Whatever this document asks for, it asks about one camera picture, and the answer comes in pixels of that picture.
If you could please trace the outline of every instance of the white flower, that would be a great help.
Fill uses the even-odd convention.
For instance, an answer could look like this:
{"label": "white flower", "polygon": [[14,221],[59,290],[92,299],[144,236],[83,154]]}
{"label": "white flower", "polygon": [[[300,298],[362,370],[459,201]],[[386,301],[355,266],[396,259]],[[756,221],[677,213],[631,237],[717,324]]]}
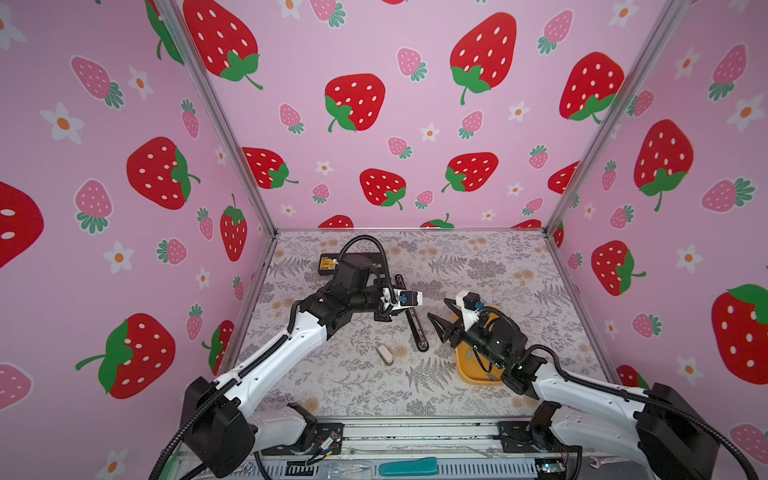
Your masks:
{"label": "white flower", "polygon": [[440,130],[435,128],[435,124],[429,124],[427,128],[422,128],[422,140],[435,141],[435,137],[440,133]]}
{"label": "white flower", "polygon": [[704,377],[704,374],[696,368],[696,359],[693,357],[689,359],[677,357],[677,364],[679,365],[677,374],[686,377],[691,385],[696,385],[696,379]]}
{"label": "white flower", "polygon": [[507,187],[507,188],[508,188],[508,192],[507,192],[507,195],[508,195],[508,196],[509,196],[509,195],[515,195],[516,197],[517,197],[517,196],[520,194],[520,192],[522,192],[523,190],[525,190],[525,187],[523,187],[522,185],[520,185],[520,182],[518,182],[518,183],[516,183],[516,184],[512,185],[511,187]]}
{"label": "white flower", "polygon": [[527,114],[529,111],[531,111],[531,109],[525,106],[525,101],[520,100],[519,104],[512,105],[509,108],[510,115],[507,120],[523,121],[523,115]]}
{"label": "white flower", "polygon": [[283,18],[286,18],[288,15],[294,17],[296,20],[299,19],[299,7],[301,6],[301,2],[304,0],[277,0],[278,5],[283,6]]}
{"label": "white flower", "polygon": [[327,177],[328,172],[332,172],[333,169],[330,166],[330,162],[317,162],[317,168],[315,172],[320,172],[323,176]]}
{"label": "white flower", "polygon": [[605,320],[605,332],[611,336],[611,339],[616,339],[618,329],[614,325],[613,320]]}
{"label": "white flower", "polygon": [[626,27],[630,16],[640,10],[640,7],[633,4],[634,0],[624,0],[622,3],[614,4],[614,16],[608,22],[608,26],[619,24],[620,27]]}
{"label": "white flower", "polygon": [[736,102],[736,113],[728,117],[725,123],[729,125],[736,124],[736,129],[739,133],[745,131],[751,121],[759,120],[766,116],[766,112],[760,108],[761,103],[763,103],[763,94],[759,94],[749,101],[739,100]]}
{"label": "white flower", "polygon": [[123,244],[120,242],[114,243],[114,249],[111,252],[105,252],[104,260],[112,263],[112,274],[115,275],[120,270],[130,270],[131,257],[134,255],[134,249],[123,248]]}
{"label": "white flower", "polygon": [[584,216],[589,220],[592,220],[592,214],[594,213],[594,205],[592,202],[584,205]]}
{"label": "white flower", "polygon": [[131,71],[131,79],[128,81],[128,84],[131,88],[139,90],[139,97],[141,97],[141,100],[147,100],[147,95],[154,94],[154,90],[152,90],[152,87],[147,83],[147,72],[136,71],[136,69],[130,65],[128,65],[128,70]]}
{"label": "white flower", "polygon": [[107,464],[96,474],[97,480],[112,480],[116,475],[120,475],[125,472],[125,454],[128,453],[128,449],[123,450],[120,453],[109,452],[107,455]]}
{"label": "white flower", "polygon": [[210,286],[210,271],[200,267],[200,273],[195,275],[194,279],[197,280],[197,288],[202,290],[204,287]]}
{"label": "white flower", "polygon": [[690,77],[690,74],[694,72],[694,65],[699,61],[700,57],[701,53],[694,53],[693,47],[688,48],[685,56],[675,62],[677,73],[674,75],[674,79],[677,80],[680,77]]}
{"label": "white flower", "polygon": [[677,249],[677,256],[680,258],[677,261],[677,268],[686,267],[689,272],[696,271],[696,264],[704,261],[704,257],[696,254],[696,247],[691,244],[687,249]]}
{"label": "white flower", "polygon": [[54,140],[61,140],[66,137],[75,144],[80,144],[80,134],[78,131],[85,124],[83,120],[69,116],[67,108],[61,102],[56,104],[56,111],[40,110],[40,115],[51,125],[51,136]]}
{"label": "white flower", "polygon": [[8,50],[11,47],[11,40],[26,42],[27,38],[24,34],[11,24],[13,16],[11,15],[11,8],[5,3],[0,3],[0,48]]}
{"label": "white flower", "polygon": [[736,7],[736,10],[741,13],[744,10],[746,10],[746,6],[750,4],[750,0],[730,0],[730,3],[728,4],[728,9],[732,9],[733,7]]}

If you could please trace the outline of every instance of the pink strawberry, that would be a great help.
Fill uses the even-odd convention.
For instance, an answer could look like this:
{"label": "pink strawberry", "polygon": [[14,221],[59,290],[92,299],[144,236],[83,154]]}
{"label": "pink strawberry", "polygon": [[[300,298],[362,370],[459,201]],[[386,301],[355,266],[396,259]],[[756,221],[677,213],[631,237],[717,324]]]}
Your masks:
{"label": "pink strawberry", "polygon": [[482,127],[482,112],[480,110],[473,111],[462,120],[462,127],[459,128],[458,135],[462,140],[469,140],[475,136],[475,132],[480,130],[480,127]]}
{"label": "pink strawberry", "polygon": [[123,101],[123,92],[120,91],[120,85],[109,81],[107,71],[96,63],[80,56],[73,56],[71,59],[72,71],[78,76],[80,83],[83,84],[86,92],[97,100],[103,100],[108,107],[120,110],[125,102]]}
{"label": "pink strawberry", "polygon": [[232,280],[232,288],[235,289],[235,298],[238,300],[242,300],[245,286],[243,286],[243,281],[239,276],[236,276],[235,279]]}
{"label": "pink strawberry", "polygon": [[424,210],[425,208],[429,207],[429,204],[434,198],[435,196],[432,194],[431,190],[424,190],[418,196],[416,196],[416,202],[414,204],[419,210]]}
{"label": "pink strawberry", "polygon": [[109,227],[107,217],[112,215],[112,202],[107,189],[98,180],[85,181],[74,196],[74,205],[80,210],[75,218],[83,231],[95,235]]}
{"label": "pink strawberry", "polygon": [[187,337],[193,342],[203,329],[203,307],[196,303],[190,309],[190,317],[187,319]]}
{"label": "pink strawberry", "polygon": [[389,147],[389,153],[400,156],[403,160],[413,155],[413,150],[408,146],[408,142],[402,138],[390,137],[386,144]]}
{"label": "pink strawberry", "polygon": [[573,10],[563,10],[544,26],[544,36],[538,39],[538,53],[549,55],[558,47],[558,43],[565,40],[571,31],[571,23],[574,21]]}
{"label": "pink strawberry", "polygon": [[181,102],[181,110],[181,121],[190,133],[190,137],[197,138],[197,134],[200,132],[200,122],[197,121],[197,116],[195,115],[197,112],[194,110],[189,98],[185,98]]}
{"label": "pink strawberry", "polygon": [[312,200],[314,200],[316,204],[324,204],[328,201],[330,194],[331,193],[328,191],[327,185],[318,184],[312,189]]}
{"label": "pink strawberry", "polygon": [[743,423],[733,427],[729,433],[737,447],[763,465],[768,465],[768,432]]}
{"label": "pink strawberry", "polygon": [[549,160],[549,154],[544,145],[536,145],[536,148],[531,150],[530,155],[531,158],[528,159],[528,163],[536,170],[544,168],[547,160]]}
{"label": "pink strawberry", "polygon": [[581,253],[580,252],[573,252],[571,256],[568,258],[568,266],[572,270],[576,270],[578,267],[581,266]]}
{"label": "pink strawberry", "polygon": [[659,317],[654,316],[653,313],[640,315],[634,317],[632,320],[632,328],[644,338],[650,339],[654,336],[661,335],[661,322]]}
{"label": "pink strawberry", "polygon": [[0,362],[0,412],[32,393],[32,377],[13,363]]}
{"label": "pink strawberry", "polygon": [[179,240],[171,238],[170,240],[163,239],[157,245],[157,259],[163,263],[170,263],[171,265],[178,265],[187,258],[187,248]]}
{"label": "pink strawberry", "polygon": [[654,94],[648,90],[643,90],[639,95],[635,95],[627,109],[627,115],[630,117],[640,117],[654,103]]}
{"label": "pink strawberry", "polygon": [[737,178],[735,182],[729,179],[721,180],[701,197],[701,206],[724,214],[734,205],[741,208],[752,201],[755,190],[752,182],[744,178]]}
{"label": "pink strawberry", "polygon": [[411,81],[421,81],[427,76],[427,64],[422,61],[422,54],[410,48],[397,51],[397,65],[400,73],[410,77]]}
{"label": "pink strawberry", "polygon": [[197,221],[200,222],[200,233],[203,234],[205,240],[212,240],[214,238],[214,219],[208,214],[208,210],[200,208],[197,211]]}
{"label": "pink strawberry", "polygon": [[280,105],[280,121],[288,127],[288,131],[294,135],[304,132],[304,124],[301,123],[301,115],[295,108],[288,104]]}
{"label": "pink strawberry", "polygon": [[616,181],[616,162],[611,158],[607,164],[605,164],[605,172],[603,172],[603,192],[607,192],[614,186]]}
{"label": "pink strawberry", "polygon": [[346,12],[341,2],[336,0],[310,0],[312,11],[321,22],[328,22],[331,28],[340,28],[344,25]]}
{"label": "pink strawberry", "polygon": [[624,228],[627,226],[627,223],[632,223],[632,219],[634,218],[634,209],[631,205],[624,205],[624,208],[619,207],[616,209],[613,215],[611,215],[611,219],[608,221],[608,223],[613,228]]}
{"label": "pink strawberry", "polygon": [[710,100],[718,101],[733,91],[733,83],[741,78],[746,70],[746,45],[738,44],[730,49],[712,74]]}
{"label": "pink strawberry", "polygon": [[530,202],[525,204],[525,208],[523,209],[523,215],[526,217],[528,215],[533,215],[533,213],[541,208],[541,205],[544,204],[544,199],[539,197],[535,198],[534,200],[531,200]]}

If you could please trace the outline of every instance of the wire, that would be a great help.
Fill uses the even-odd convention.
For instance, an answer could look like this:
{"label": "wire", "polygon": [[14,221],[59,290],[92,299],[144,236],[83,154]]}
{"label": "wire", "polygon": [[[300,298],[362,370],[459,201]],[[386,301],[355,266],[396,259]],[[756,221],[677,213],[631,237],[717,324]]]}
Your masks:
{"label": "wire", "polygon": [[529,346],[520,356],[520,359],[515,360],[515,362],[521,363],[525,361],[531,355],[531,353],[534,352],[535,350],[544,350],[546,353],[549,353],[552,356],[554,369],[558,371],[558,374],[561,377],[563,377],[563,379],[569,382],[573,382],[578,385],[585,386],[593,390],[597,390],[599,392],[610,393],[611,395],[621,397],[622,399],[625,399],[625,400],[634,400],[635,402],[644,403],[645,405],[649,405],[657,409],[666,410],[669,413],[677,415],[682,419],[687,420],[690,423],[693,423],[694,425],[698,426],[700,429],[704,430],[705,433],[707,433],[710,437],[712,437],[715,440],[715,442],[722,445],[731,455],[733,455],[736,461],[739,462],[739,465],[741,466],[742,470],[744,470],[744,473],[746,474],[746,477],[748,478],[748,480],[760,480],[757,477],[757,473],[755,472],[755,469],[750,463],[749,459],[739,450],[739,448],[736,447],[733,444],[733,442],[731,442],[728,439],[728,437],[718,432],[714,427],[712,427],[708,423],[702,420],[699,420],[697,417],[691,415],[690,413],[685,412],[684,410],[680,410],[679,408],[674,407],[668,403],[661,402],[655,399],[650,399],[646,396],[636,395],[624,389],[616,389],[614,387],[600,385],[599,383],[593,383],[593,382],[590,382],[589,380],[584,380],[584,379],[580,379],[578,377],[572,376],[570,373],[563,370],[563,368],[560,366],[560,358],[558,357],[558,354],[555,353],[553,349],[545,345]]}

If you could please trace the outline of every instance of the pink wallpaper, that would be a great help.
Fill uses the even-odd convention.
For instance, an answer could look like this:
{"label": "pink wallpaper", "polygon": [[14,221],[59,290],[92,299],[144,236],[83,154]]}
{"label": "pink wallpaper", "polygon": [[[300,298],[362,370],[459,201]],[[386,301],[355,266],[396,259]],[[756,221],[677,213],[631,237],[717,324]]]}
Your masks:
{"label": "pink wallpaper", "polygon": [[546,222],[661,0],[177,0],[281,228]]}
{"label": "pink wallpaper", "polygon": [[146,478],[266,235],[152,5],[38,3],[0,3],[0,477]]}
{"label": "pink wallpaper", "polygon": [[[762,2],[698,2],[564,220],[627,385],[673,386],[768,475]],[[743,473],[725,452],[720,478]]]}

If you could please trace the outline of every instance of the teal handle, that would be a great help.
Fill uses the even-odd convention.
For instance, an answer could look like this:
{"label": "teal handle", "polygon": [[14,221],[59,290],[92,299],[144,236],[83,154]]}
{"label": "teal handle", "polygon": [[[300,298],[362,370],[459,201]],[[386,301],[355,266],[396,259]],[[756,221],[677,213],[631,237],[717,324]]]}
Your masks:
{"label": "teal handle", "polygon": [[437,458],[435,457],[385,463],[379,467],[379,475],[382,477],[425,477],[437,475],[437,473]]}

